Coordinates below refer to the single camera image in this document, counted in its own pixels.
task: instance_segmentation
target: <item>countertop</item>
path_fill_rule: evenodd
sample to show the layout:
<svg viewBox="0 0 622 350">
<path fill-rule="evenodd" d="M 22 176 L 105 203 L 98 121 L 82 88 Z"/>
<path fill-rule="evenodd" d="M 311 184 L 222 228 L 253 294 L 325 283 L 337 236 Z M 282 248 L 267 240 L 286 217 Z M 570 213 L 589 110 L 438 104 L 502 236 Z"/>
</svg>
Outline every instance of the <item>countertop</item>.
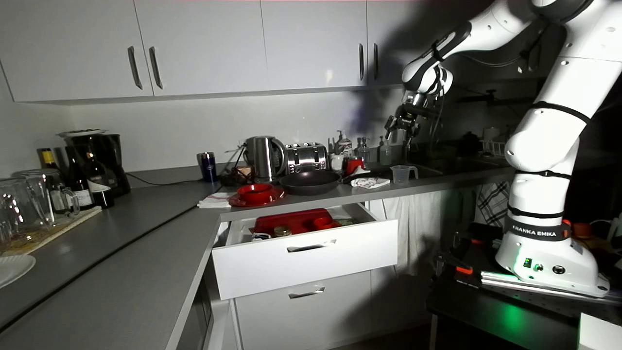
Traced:
<svg viewBox="0 0 622 350">
<path fill-rule="evenodd" d="M 220 222 L 494 184 L 512 170 L 430 178 L 405 187 L 346 186 L 249 211 L 199 211 L 203 184 L 150 187 L 35 254 L 0 291 L 0 349 L 177 349 Z"/>
</svg>

